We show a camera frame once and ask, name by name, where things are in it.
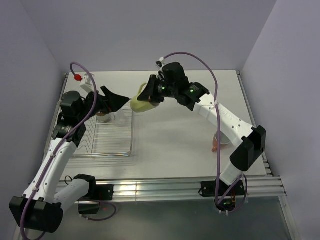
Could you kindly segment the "yellow-green ceramic mug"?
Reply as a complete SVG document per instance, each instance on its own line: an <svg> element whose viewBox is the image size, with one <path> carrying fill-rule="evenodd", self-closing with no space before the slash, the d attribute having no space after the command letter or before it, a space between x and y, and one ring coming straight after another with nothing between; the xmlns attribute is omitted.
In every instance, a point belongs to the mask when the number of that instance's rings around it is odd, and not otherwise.
<svg viewBox="0 0 320 240"><path fill-rule="evenodd" d="M147 102L147 101L138 100L138 97L140 96L140 94L142 93L143 89L145 88L145 85L147 85L146 82L143 83L140 86L137 95L134 96L130 101L130 108L135 113L147 112L147 111L150 111L152 109L157 108L160 105L160 103L153 103L153 102Z"/></svg>

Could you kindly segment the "brown and white paper cup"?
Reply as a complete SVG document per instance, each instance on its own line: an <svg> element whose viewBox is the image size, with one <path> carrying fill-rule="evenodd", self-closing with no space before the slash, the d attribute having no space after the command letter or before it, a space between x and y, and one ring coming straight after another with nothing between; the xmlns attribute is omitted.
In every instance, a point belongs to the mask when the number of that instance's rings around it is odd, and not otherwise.
<svg viewBox="0 0 320 240"><path fill-rule="evenodd" d="M108 123L112 120L113 114L112 113L97 113L95 115L96 119L100 123Z"/></svg>

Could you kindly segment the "large clear glass tumbler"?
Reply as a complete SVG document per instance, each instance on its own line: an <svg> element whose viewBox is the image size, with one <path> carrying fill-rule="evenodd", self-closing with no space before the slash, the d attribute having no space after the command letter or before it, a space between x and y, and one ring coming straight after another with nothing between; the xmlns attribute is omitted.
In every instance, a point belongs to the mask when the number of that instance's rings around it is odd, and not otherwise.
<svg viewBox="0 0 320 240"><path fill-rule="evenodd" d="M118 127L126 127L132 124L132 110L130 108L122 108L114 114L114 123Z"/></svg>

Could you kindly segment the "orange ceramic mug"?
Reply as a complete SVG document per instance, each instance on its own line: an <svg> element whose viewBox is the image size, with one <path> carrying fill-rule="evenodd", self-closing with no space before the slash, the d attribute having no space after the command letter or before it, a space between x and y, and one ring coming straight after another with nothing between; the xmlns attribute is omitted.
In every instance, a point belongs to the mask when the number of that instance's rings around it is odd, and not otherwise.
<svg viewBox="0 0 320 240"><path fill-rule="evenodd" d="M229 140L229 138L223 133L220 133L220 149L225 149L229 144L231 143L231 141ZM218 150L218 132L215 133L213 140L212 140L212 152L216 152Z"/></svg>

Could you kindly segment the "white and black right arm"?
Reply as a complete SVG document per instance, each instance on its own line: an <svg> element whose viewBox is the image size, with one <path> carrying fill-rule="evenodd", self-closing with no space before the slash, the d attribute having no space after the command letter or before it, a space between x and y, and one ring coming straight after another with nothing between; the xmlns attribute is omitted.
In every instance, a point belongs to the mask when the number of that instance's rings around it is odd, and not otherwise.
<svg viewBox="0 0 320 240"><path fill-rule="evenodd" d="M234 188L234 182L264 152L266 130L260 125L254 127L242 121L219 103L202 84L189 82L180 63L164 64L158 61L157 65L158 73L150 75L148 82L140 86L138 94L130 102L131 109L136 113L143 113L158 107L165 98L173 98L181 106L216 126L217 132L224 134L236 148L216 183L220 194L229 194Z"/></svg>

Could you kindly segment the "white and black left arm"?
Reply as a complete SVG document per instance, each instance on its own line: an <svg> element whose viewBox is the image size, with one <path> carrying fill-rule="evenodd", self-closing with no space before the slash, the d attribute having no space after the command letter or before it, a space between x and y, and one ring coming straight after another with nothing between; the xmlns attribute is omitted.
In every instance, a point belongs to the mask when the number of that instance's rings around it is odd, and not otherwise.
<svg viewBox="0 0 320 240"><path fill-rule="evenodd" d="M102 95L90 92L87 97L82 97L77 91L63 94L47 155L22 196L14 196L9 203L9 209L22 231L31 229L54 233L64 213L76 201L96 197L96 179L91 175L78 174L65 189L60 192L56 189L67 163L86 133L86 121L98 113L117 112L130 100L112 93L105 86L100 89Z"/></svg>

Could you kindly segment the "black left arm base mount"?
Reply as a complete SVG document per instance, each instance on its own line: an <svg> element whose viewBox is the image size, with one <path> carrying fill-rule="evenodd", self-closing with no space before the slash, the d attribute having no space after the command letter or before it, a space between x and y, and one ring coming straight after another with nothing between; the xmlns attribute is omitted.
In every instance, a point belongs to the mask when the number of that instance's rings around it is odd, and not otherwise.
<svg viewBox="0 0 320 240"><path fill-rule="evenodd" d="M85 203L78 203L78 213L84 217L88 215L96 215L99 211L107 211L110 213L104 219L110 219L117 213L117 207L109 203L113 199L113 184L96 185L93 194L81 197L79 200Z"/></svg>

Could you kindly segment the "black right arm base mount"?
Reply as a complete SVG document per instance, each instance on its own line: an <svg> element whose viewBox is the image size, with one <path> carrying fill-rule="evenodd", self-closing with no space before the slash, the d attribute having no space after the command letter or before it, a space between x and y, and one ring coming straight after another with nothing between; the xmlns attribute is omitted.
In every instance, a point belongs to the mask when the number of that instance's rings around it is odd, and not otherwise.
<svg viewBox="0 0 320 240"><path fill-rule="evenodd" d="M198 191L198 194L201 197L215 197L216 193L216 181L202 181L200 183L201 187ZM222 197L224 193L229 189L230 186L226 185L224 182L220 180L219 182L219 189L218 189L218 196ZM245 186L243 181L240 180L235 186L228 192L226 197L221 201L221 203L217 206L220 211L233 211L237 206L236 197L244 196L245 195Z"/></svg>

